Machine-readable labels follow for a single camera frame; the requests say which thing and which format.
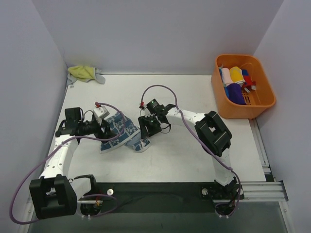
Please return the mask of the blue white patterned towel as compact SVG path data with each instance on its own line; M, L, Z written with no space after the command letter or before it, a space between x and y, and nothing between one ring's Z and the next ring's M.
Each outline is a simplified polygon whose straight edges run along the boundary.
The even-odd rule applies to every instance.
M125 129L118 138L102 142L100 146L100 153L113 151L121 146L127 146L134 152L144 152L151 146L149 138L141 139L141 131L131 119L124 116ZM123 118L121 114L115 113L113 116L105 119L110 124L111 132L119 134L123 127Z

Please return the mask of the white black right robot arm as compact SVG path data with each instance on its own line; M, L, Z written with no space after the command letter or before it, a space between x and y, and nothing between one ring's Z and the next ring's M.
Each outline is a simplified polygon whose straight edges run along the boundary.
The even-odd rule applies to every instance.
M161 124L167 124L169 128L172 125L186 127L212 156L216 195L222 199L232 195L237 185L229 158L232 134L216 112L195 113L179 109L173 104L159 105L156 100L139 108L143 112L138 118L142 139L162 132Z

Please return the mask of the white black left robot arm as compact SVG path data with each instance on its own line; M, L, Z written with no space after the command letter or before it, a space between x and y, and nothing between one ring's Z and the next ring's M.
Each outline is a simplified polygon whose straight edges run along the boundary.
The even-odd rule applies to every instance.
M108 115L109 111L98 104L92 110L90 121L84 120L80 107L65 110L65 119L55 133L53 156L39 179L31 180L29 185L38 219L73 215L79 199L85 197L92 200L97 197L99 187L93 175L80 175L73 179L67 175L81 136L92 134L97 139L115 136L105 121Z

